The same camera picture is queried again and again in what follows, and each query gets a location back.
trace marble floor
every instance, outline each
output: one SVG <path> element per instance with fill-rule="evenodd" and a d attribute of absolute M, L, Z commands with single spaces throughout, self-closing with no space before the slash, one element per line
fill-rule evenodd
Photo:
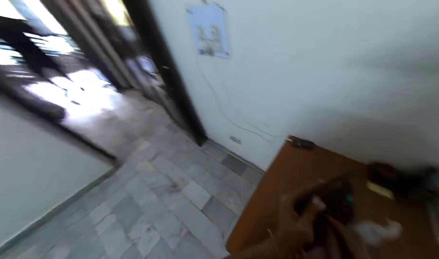
<path fill-rule="evenodd" d="M 139 138 L 149 139 L 172 123 L 162 106 L 136 89 L 118 93 L 110 88 L 90 89 L 81 105 L 67 102 L 61 124 L 124 162 Z"/>
<path fill-rule="evenodd" d="M 0 258 L 220 259 L 263 176 L 168 123 L 110 178 Z"/>

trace wall outlet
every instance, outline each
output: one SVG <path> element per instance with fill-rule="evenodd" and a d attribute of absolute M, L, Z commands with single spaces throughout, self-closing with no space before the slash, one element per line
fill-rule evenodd
<path fill-rule="evenodd" d="M 234 137 L 234 136 L 229 136 L 229 138 L 230 138 L 232 141 L 234 141 L 235 143 L 239 144 L 239 145 L 242 144 L 242 140 L 240 140 L 240 139 L 238 139 L 238 138 L 236 138 L 236 137 Z"/>

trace poster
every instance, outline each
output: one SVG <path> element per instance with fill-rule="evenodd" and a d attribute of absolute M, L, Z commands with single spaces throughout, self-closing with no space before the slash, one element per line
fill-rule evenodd
<path fill-rule="evenodd" d="M 228 58 L 225 11 L 217 5 L 198 5 L 187 12 L 199 54 Z"/>

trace electrical wire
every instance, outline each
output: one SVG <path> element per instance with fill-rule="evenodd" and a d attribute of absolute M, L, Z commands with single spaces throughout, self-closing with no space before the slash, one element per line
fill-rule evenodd
<path fill-rule="evenodd" d="M 216 62 L 215 62 L 215 61 L 212 61 L 212 63 L 213 63 L 213 66 L 215 67 L 215 73 L 218 75 L 218 77 L 219 77 L 220 80 L 221 80 L 221 84 L 222 84 L 222 85 L 224 86 L 224 88 L 225 88 L 226 95 L 227 95 L 229 101 L 230 101 L 232 104 L 234 104 L 234 102 L 233 102 L 232 99 L 231 99 L 231 96 L 229 95 L 227 84 L 225 83 L 224 78 L 222 77 L 221 73 L 219 72 L 219 68 L 218 68 L 218 66 L 216 65 Z M 257 126 L 253 125 L 250 121 L 248 121 L 248 120 L 246 119 L 246 117 L 242 114 L 242 112 L 240 111 L 240 109 L 238 109 L 237 107 L 234 107 L 234 109 L 236 109 L 236 110 L 238 111 L 238 113 L 240 114 L 240 116 L 242 116 L 242 119 L 243 119 L 246 123 L 248 123 L 250 126 L 252 126 L 253 128 L 255 128 L 255 129 L 261 131 L 262 133 L 264 133 L 264 134 L 266 134 L 266 135 L 268 135 L 268 136 L 270 136 L 270 137 L 284 137 L 283 135 L 272 135 L 272 134 L 269 134 L 269 133 L 267 133 L 267 132 L 261 130 L 261 129 L 258 128 Z"/>
<path fill-rule="evenodd" d="M 234 121 L 232 121 L 232 120 L 226 115 L 226 113 L 225 113 L 224 110 L 223 110 L 223 107 L 221 107 L 220 98 L 218 97 L 218 94 L 216 93 L 215 89 L 213 88 L 213 86 L 211 85 L 210 81 L 207 79 L 207 77 L 205 76 L 205 74 L 203 73 L 203 71 L 202 71 L 202 69 L 201 69 L 201 66 L 200 66 L 200 64 L 199 64 L 199 57 L 198 57 L 198 55 L 196 55 L 196 65 L 197 65 L 197 69 L 199 69 L 199 72 L 200 72 L 200 74 L 202 75 L 203 79 L 205 80 L 205 82 L 206 82 L 207 85 L 210 87 L 211 91 L 213 92 L 213 95 L 215 96 L 215 99 L 216 99 L 216 104 L 217 104 L 217 106 L 218 106 L 218 109 L 219 109 L 219 111 L 221 112 L 221 114 L 224 116 L 224 118 L 226 118 L 230 123 L 232 123 L 234 126 L 238 127 L 239 129 L 242 129 L 242 130 L 248 131 L 248 132 L 250 132 L 250 133 L 253 133 L 253 134 L 259 136 L 260 138 L 266 140 L 267 142 L 271 142 L 270 140 L 264 138 L 263 136 L 261 136 L 260 134 L 254 132 L 254 131 L 251 131 L 251 130 L 246 129 L 246 128 L 243 128 L 243 127 L 240 127 L 239 125 L 237 125 Z"/>

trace dark door frame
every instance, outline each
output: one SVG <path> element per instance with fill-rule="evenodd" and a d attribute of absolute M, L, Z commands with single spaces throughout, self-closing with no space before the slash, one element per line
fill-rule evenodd
<path fill-rule="evenodd" d="M 148 48 L 151 57 L 167 86 L 169 97 L 188 124 L 196 143 L 201 146 L 207 140 L 205 129 L 197 116 L 192 101 L 186 91 L 179 71 L 157 25 L 148 0 L 123 0 L 128 14 L 139 33 L 143 44 Z"/>

